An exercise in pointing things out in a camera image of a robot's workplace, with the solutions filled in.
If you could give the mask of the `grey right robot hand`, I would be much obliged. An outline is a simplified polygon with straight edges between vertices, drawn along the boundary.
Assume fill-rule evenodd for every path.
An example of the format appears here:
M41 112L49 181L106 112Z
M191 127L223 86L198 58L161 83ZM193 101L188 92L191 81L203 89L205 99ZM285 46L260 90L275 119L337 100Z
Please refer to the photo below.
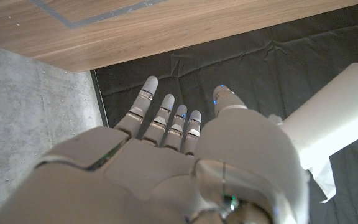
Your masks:
M143 135L149 77L113 128L46 152L0 208L0 223L307 223L308 173L283 130L226 86L215 117L167 95Z

